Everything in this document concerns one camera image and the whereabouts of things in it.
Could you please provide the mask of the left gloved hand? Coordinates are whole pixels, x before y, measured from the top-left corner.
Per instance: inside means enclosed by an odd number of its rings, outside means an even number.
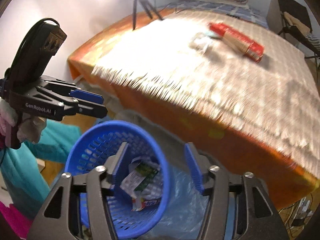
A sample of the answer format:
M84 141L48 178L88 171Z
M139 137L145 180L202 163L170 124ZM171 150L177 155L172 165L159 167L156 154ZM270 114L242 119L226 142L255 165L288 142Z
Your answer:
M1 99L1 136L6 136L6 124L15 126L17 121L17 112L5 100ZM23 114L22 122L18 125L17 138L20 142L29 141L36 144L46 126L46 118Z

